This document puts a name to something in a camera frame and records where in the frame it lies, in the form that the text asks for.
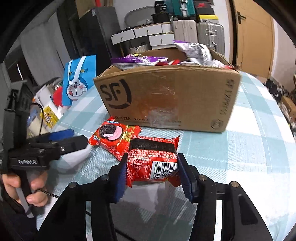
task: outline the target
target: table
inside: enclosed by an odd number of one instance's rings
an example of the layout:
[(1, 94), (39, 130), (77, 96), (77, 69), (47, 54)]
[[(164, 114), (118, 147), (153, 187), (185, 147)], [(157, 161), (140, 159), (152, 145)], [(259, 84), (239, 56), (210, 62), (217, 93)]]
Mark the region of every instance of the table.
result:
[[(282, 241), (296, 222), (296, 145), (275, 100), (255, 77), (242, 74), (237, 100), (225, 132), (142, 128), (140, 135), (172, 138), (180, 135), (179, 153), (215, 182), (239, 182), (274, 240)], [(109, 117), (95, 87), (75, 103), (54, 131), (72, 128), (90, 137)], [(48, 189), (60, 195), (71, 181), (85, 184), (108, 173), (118, 161), (101, 147), (89, 148), (88, 158), (73, 166), (61, 158), (51, 164)], [(37, 217), (39, 228), (55, 199)], [(111, 205), (114, 225), (135, 240), (188, 240), (197, 205), (181, 187), (168, 182), (133, 185)], [(222, 210), (217, 204), (215, 240), (220, 240)], [(90, 218), (87, 235), (91, 238)]]

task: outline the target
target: black cable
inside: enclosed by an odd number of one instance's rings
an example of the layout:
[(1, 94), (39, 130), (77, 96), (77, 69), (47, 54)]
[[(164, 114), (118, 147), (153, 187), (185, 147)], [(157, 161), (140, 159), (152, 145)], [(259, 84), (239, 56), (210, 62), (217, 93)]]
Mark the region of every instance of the black cable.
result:
[(42, 111), (42, 121), (41, 121), (41, 126), (40, 126), (40, 131), (39, 131), (39, 135), (41, 135), (41, 130), (42, 130), (42, 125), (43, 125), (43, 119), (44, 119), (44, 110), (42, 105), (38, 104), (38, 103), (32, 103), (31, 105), (37, 105), (40, 107), (41, 111)]
[[(59, 198), (59, 196), (54, 195), (54, 194), (52, 194), (52, 193), (49, 193), (49, 192), (47, 192), (47, 191), (45, 191), (45, 190), (43, 190), (43, 189), (37, 189), (35, 192), (38, 192), (38, 191), (43, 192), (43, 193), (45, 193), (45, 194), (47, 194), (47, 195), (49, 195), (49, 196), (55, 197), (55, 198)], [(88, 216), (91, 217), (91, 213), (90, 213), (90, 212), (88, 212), (88, 211), (85, 210), (85, 213), (86, 213)], [(114, 228), (114, 229), (115, 229), (115, 232), (116, 232), (116, 233), (118, 233), (118, 234), (121, 235), (122, 237), (126, 238), (127, 240), (129, 240), (129, 241), (136, 241), (135, 239), (129, 237), (128, 235), (126, 235), (126, 234), (123, 233), (122, 231), (118, 230), (117, 228)]]

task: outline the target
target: oreo cookie image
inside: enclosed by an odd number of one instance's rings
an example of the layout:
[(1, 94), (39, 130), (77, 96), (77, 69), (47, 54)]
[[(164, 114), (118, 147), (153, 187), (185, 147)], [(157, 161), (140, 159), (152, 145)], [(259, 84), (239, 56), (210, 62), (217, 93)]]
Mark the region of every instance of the oreo cookie image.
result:
[(116, 125), (103, 125), (100, 128), (99, 134), (103, 139), (107, 139), (109, 141), (115, 141), (121, 137), (123, 129), (120, 126)]

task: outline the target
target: human hand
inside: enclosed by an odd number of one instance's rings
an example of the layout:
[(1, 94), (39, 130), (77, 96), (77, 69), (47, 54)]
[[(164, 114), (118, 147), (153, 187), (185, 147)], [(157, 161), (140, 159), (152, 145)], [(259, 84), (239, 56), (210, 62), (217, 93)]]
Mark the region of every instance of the human hand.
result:
[[(30, 182), (31, 189), (34, 191), (36, 191), (39, 188), (46, 190), (44, 188), (46, 180), (47, 172), (41, 172), (37, 178)], [(16, 174), (3, 174), (2, 181), (8, 195), (14, 200), (16, 200), (19, 204), (21, 204), (21, 201), (15, 190), (16, 188), (20, 188), (20, 177)], [(26, 199), (29, 204), (32, 204), (36, 207), (42, 207), (47, 203), (48, 196), (45, 193), (39, 191), (28, 195)]]

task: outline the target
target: bag handle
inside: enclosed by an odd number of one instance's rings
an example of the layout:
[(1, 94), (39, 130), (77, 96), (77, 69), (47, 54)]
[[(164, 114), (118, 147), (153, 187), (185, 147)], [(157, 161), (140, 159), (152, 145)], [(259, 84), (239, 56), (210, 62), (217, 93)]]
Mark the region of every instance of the bag handle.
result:
[(83, 63), (85, 61), (85, 58), (86, 58), (86, 56), (82, 56), (81, 59), (79, 60), (79, 63), (77, 65), (77, 68), (76, 68), (76, 71), (75, 71), (75, 74), (74, 74), (74, 79), (72, 81), (69, 80), (69, 76), (70, 76), (70, 68), (71, 68), (71, 64), (72, 64), (73, 60), (71, 60), (69, 62), (69, 64), (68, 64), (68, 81), (69, 81), (69, 85), (73, 85), (74, 82), (77, 82), (78, 85), (80, 84), (79, 74), (80, 74), (82, 65), (83, 65)]

